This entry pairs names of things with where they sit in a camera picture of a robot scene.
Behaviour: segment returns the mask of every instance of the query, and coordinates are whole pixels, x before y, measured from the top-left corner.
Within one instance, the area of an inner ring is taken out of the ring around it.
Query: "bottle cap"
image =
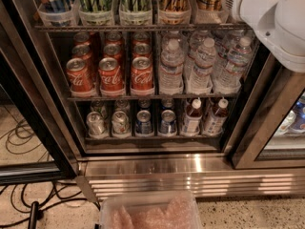
[[[208,37],[207,39],[204,40],[203,44],[205,47],[211,48],[215,45],[215,41],[213,39],[211,39],[210,37]]]
[[[228,107],[228,104],[229,104],[228,100],[227,100],[227,99],[224,99],[224,98],[220,99],[219,102],[218,102],[218,106],[219,106],[221,109],[227,108],[227,107]]]
[[[171,39],[169,41],[169,50],[175,51],[179,48],[179,42],[177,40]]]
[[[199,99],[194,99],[192,102],[192,107],[194,109],[199,109],[201,107],[201,101]]]
[[[243,36],[239,40],[239,44],[243,47],[248,47],[251,45],[251,43],[252,43],[252,40],[249,36]]]

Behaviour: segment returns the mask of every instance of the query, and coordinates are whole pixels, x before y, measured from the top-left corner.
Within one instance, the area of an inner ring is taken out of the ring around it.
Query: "refrigerator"
[[[129,92],[120,97],[71,95],[65,67],[71,58],[73,36],[78,32],[94,31],[103,35],[122,31],[128,38],[132,32],[148,31],[153,36],[152,45],[158,48],[157,35],[163,31],[188,34],[196,30],[250,30],[248,25],[159,25],[153,18],[146,26],[55,27],[43,25],[37,19],[39,6],[40,0],[1,0],[2,37],[8,41],[1,45],[2,58],[7,62],[4,62],[6,67],[1,67],[1,85],[24,112],[27,121],[33,122],[32,128],[40,130],[41,127],[37,129],[35,125],[43,125],[43,135],[50,135],[56,143],[48,145],[40,136],[53,156],[48,165],[56,168],[60,176],[75,178],[89,201],[138,191],[164,190],[191,190],[196,197],[304,193],[304,133],[299,130],[278,135],[276,131],[303,95],[305,74],[287,70],[257,39],[253,44],[251,67],[237,93],[171,96],[176,106],[182,106],[184,100],[192,97],[200,97],[203,102],[209,98],[228,99],[230,114],[221,134],[216,136],[159,136],[157,109],[160,100],[169,97],[158,91],[140,97]],[[25,79],[30,83],[23,84]],[[41,106],[38,103],[25,106],[27,98],[32,103],[41,102]],[[144,138],[134,134],[136,104],[140,98],[152,101],[155,115],[154,134]],[[91,102],[105,101],[112,112],[117,99],[131,103],[132,136],[91,138],[86,123]],[[19,168],[21,173],[28,170]],[[11,174],[10,182],[15,182],[14,175]],[[45,172],[38,172],[35,177],[37,181],[59,178],[46,176]],[[31,179],[21,177],[18,181],[30,182]]]

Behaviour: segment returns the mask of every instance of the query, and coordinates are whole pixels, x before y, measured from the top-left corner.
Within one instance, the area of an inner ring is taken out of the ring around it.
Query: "floor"
[[[0,106],[0,165],[51,158],[27,126],[20,129],[26,130],[20,133],[27,136],[25,139],[20,140],[18,135],[8,138],[22,118],[13,105]],[[73,180],[61,180],[55,184],[0,186],[0,228],[10,224],[14,229],[28,228],[26,219],[34,201],[43,205],[38,229],[93,229],[99,221],[97,206],[84,200]],[[305,228],[305,196],[198,198],[197,204],[205,229]]]

